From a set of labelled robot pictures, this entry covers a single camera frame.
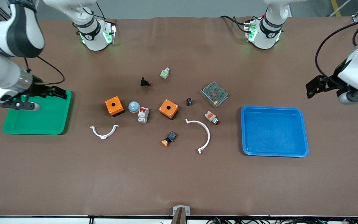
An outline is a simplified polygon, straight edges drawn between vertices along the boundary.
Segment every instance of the curved plastic handle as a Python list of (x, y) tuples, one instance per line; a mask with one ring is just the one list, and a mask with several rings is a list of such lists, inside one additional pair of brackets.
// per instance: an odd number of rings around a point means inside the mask
[(95, 126), (90, 126), (89, 128), (92, 128), (92, 131), (94, 131), (94, 134), (99, 136), (101, 139), (106, 139), (108, 136), (112, 135), (114, 132), (115, 132), (115, 128), (119, 127), (118, 125), (114, 125), (112, 127), (112, 130), (107, 134), (107, 135), (104, 135), (104, 136), (101, 136), (99, 135), (98, 133), (96, 133), (96, 128)]
[(200, 153), (200, 155), (201, 155), (201, 151), (202, 151), (203, 149), (205, 149), (205, 147), (206, 147), (206, 146), (208, 145), (208, 143), (209, 143), (209, 139), (211, 138), (211, 134), (210, 134), (210, 132), (209, 132), (209, 129), (208, 129), (208, 127), (207, 127), (204, 123), (199, 122), (199, 121), (197, 121), (197, 120), (191, 120), (191, 121), (188, 121), (187, 119), (185, 119), (185, 120), (186, 120), (186, 124), (197, 123), (197, 124), (203, 126), (203, 128), (206, 130), (206, 133), (208, 134), (208, 140), (206, 141), (205, 145), (203, 145), (201, 148), (198, 149), (198, 150), (199, 150), (199, 153)]

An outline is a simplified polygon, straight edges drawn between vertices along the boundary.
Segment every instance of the blue cap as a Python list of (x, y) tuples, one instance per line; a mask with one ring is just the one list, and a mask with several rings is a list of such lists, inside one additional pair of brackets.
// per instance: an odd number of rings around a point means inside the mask
[(139, 111), (139, 109), (140, 109), (140, 105), (136, 101), (132, 101), (128, 105), (128, 110), (131, 113), (137, 113)]

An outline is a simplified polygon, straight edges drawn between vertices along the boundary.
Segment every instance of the orange box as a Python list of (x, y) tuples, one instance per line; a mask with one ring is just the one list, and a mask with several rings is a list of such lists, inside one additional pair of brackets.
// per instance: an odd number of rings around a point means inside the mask
[(169, 119), (173, 119), (178, 110), (179, 106), (169, 100), (165, 100), (159, 108), (159, 112)]
[(106, 100), (105, 103), (108, 109), (108, 113), (111, 114), (111, 116), (113, 117), (125, 112), (124, 107), (121, 104), (121, 100), (120, 98), (118, 98), (118, 96)]

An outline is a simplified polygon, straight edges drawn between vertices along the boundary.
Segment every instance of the blue tray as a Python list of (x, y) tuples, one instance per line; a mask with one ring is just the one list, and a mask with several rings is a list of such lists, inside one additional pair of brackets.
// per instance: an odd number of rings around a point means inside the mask
[(244, 106), (241, 129), (247, 155), (305, 157), (309, 154), (300, 109)]

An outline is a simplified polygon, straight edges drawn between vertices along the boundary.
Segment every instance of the table surface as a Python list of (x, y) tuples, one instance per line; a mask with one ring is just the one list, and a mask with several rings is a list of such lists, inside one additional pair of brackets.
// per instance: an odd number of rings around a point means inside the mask
[[(40, 21), (41, 56), (67, 77), (60, 87), (74, 93), (72, 113), (64, 135), (6, 135), (0, 108), (0, 214), (165, 214), (185, 204), (193, 215), (358, 215), (358, 105), (341, 105), (334, 91), (307, 99), (305, 89), (318, 75), (317, 47), (349, 23), (349, 17), (289, 18), (274, 48), (260, 50), (221, 18), (119, 20), (116, 45), (92, 52), (70, 21)], [(319, 60), (327, 74), (352, 51), (354, 30), (324, 46)], [(60, 79), (40, 60), (29, 63), (44, 81)], [(166, 67), (165, 80), (159, 74)], [(141, 77), (153, 86), (140, 86)], [(212, 81), (230, 95), (216, 109), (199, 93)], [(148, 123), (128, 111), (111, 117), (104, 101), (114, 96), (148, 107)], [(179, 105), (174, 120), (158, 112), (165, 99)], [(246, 156), (240, 128), (246, 105), (301, 109), (309, 155)], [(208, 110), (219, 126), (207, 122)], [(196, 149), (205, 130), (185, 119), (211, 131), (202, 155)], [(120, 127), (106, 140), (89, 129), (103, 134), (114, 124)], [(162, 146), (170, 131), (176, 141)]]

